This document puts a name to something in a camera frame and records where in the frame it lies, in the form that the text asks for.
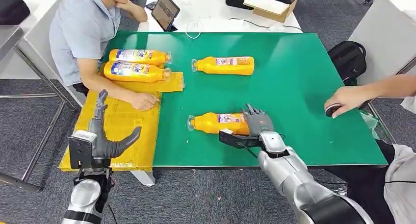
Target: person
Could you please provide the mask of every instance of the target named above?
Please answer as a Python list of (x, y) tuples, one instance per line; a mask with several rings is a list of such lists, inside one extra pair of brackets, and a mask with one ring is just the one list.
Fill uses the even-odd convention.
[[(340, 103), (333, 118), (377, 97), (405, 97), (401, 105), (416, 113), (416, 75), (394, 75), (358, 87), (341, 87), (324, 107)], [(404, 145), (377, 141), (388, 165), (383, 168), (333, 166), (327, 171), (348, 183), (348, 197), (373, 219), (375, 224), (416, 223), (416, 154)]]
[(89, 89), (106, 89), (112, 98), (149, 110), (159, 101), (154, 95), (120, 87), (97, 71), (120, 25), (120, 9), (139, 22), (147, 21), (144, 9), (130, 0), (63, 0), (49, 32), (52, 57), (64, 83), (76, 91), (87, 95)]

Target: orange bottle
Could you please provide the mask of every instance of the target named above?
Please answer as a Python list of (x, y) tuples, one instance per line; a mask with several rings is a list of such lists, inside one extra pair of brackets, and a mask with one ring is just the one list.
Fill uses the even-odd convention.
[(245, 122), (242, 113), (235, 114), (215, 114), (206, 113), (201, 116), (188, 117), (188, 129), (204, 131), (206, 133), (218, 133), (222, 129), (229, 129), (233, 134), (249, 135), (250, 130)]
[(221, 57), (212, 56), (202, 60), (192, 60), (192, 71), (207, 74), (251, 75), (254, 71), (254, 58), (250, 56)]
[(140, 64), (159, 66), (170, 63), (172, 55), (157, 50), (113, 49), (109, 61), (128, 61)]
[(104, 75), (108, 79), (117, 81), (154, 83), (168, 80), (170, 69), (161, 69), (157, 66), (138, 64), (124, 61), (109, 61), (104, 66)]

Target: bottle label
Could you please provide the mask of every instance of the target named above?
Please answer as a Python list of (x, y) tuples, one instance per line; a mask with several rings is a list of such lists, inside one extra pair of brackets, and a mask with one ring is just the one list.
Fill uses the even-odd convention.
[(130, 63), (130, 62), (114, 62), (111, 66), (113, 75), (147, 75), (149, 73), (149, 65)]
[(239, 123), (245, 122), (244, 115), (240, 114), (240, 118), (233, 114), (218, 114), (217, 120), (219, 123)]
[(118, 61), (136, 61), (151, 59), (153, 56), (152, 50), (118, 50), (116, 54), (116, 59)]
[(250, 58), (248, 56), (216, 58), (215, 64), (217, 66), (249, 65)]

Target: tablet screen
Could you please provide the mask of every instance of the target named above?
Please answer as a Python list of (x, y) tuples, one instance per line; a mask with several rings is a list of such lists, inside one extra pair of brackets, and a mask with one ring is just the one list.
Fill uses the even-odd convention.
[(159, 22), (163, 30), (166, 31), (178, 12), (179, 8), (172, 0), (158, 0), (153, 9), (152, 16)]

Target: computer mouse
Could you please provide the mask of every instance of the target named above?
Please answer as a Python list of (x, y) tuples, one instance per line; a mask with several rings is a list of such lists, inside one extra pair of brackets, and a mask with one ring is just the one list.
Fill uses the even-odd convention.
[(342, 107), (342, 104), (339, 104), (339, 103), (335, 103), (335, 104), (329, 105), (325, 109), (325, 115), (328, 116), (328, 117), (332, 117), (332, 114), (335, 111), (337, 111), (338, 109), (340, 109), (341, 107)]

